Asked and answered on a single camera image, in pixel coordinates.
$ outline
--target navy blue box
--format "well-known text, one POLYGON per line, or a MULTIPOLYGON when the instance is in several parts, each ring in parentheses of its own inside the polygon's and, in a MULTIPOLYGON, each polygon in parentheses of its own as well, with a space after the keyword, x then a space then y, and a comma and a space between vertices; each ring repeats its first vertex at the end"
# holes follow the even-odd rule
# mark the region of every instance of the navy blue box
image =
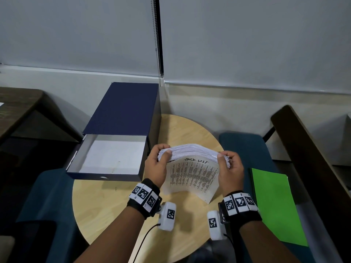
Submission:
POLYGON ((85 127, 67 174, 73 179, 141 181, 160 123, 158 84, 113 82, 85 127))

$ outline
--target person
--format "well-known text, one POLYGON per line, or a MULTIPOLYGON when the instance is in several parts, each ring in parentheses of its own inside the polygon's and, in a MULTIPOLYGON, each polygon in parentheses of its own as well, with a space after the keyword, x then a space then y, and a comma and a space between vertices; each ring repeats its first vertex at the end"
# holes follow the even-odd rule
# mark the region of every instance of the person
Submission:
MULTIPOLYGON (((166 179, 166 164, 172 156, 167 150, 157 161, 161 149, 170 148, 167 144, 153 147, 145 161, 144 178, 150 179, 158 188, 166 179)), ((231 192, 243 190, 244 167, 237 153, 222 151, 217 155, 219 164, 218 182, 223 197, 231 192), (223 155, 229 157, 227 168, 223 155)), ((99 235, 98 238, 77 258, 75 263, 120 262, 127 263, 134 249, 145 216, 136 208, 127 206, 120 215, 99 235)), ((259 262, 300 262, 265 226, 262 221, 250 221, 239 229, 253 263, 259 262)))

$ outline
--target white sensor device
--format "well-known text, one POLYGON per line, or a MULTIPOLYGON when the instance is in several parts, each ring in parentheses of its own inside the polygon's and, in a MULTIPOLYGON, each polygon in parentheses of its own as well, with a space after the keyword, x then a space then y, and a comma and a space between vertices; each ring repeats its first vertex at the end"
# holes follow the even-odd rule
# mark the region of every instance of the white sensor device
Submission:
POLYGON ((161 210, 157 212, 160 214, 158 217, 158 223, 160 226, 158 227, 161 230, 165 231, 172 231, 174 227, 174 220, 175 220, 175 212, 177 206, 172 202, 164 202, 160 205, 161 210))
POLYGON ((225 240, 227 238, 224 236, 224 234, 227 234, 227 231, 225 230, 225 225, 222 224, 219 219, 218 210, 207 212, 207 221, 210 229, 211 240, 225 240))

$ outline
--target person's left hand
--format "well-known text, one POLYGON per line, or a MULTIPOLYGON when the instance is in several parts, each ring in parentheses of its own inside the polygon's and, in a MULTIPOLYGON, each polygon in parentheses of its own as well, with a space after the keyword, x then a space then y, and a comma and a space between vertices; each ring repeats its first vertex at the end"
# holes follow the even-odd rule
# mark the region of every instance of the person's left hand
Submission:
POLYGON ((165 182, 166 164, 171 159, 172 151, 165 151, 159 162, 157 162, 157 156, 160 150, 169 149, 170 147, 167 144, 155 145, 145 161, 144 178, 149 178, 158 188, 161 188, 165 182))

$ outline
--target green folder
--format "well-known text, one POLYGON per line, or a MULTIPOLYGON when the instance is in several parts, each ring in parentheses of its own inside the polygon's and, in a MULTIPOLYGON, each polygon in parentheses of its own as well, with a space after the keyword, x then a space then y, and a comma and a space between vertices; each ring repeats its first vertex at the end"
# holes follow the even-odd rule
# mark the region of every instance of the green folder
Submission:
POLYGON ((283 241, 308 246, 285 174, 251 169, 262 221, 283 241))

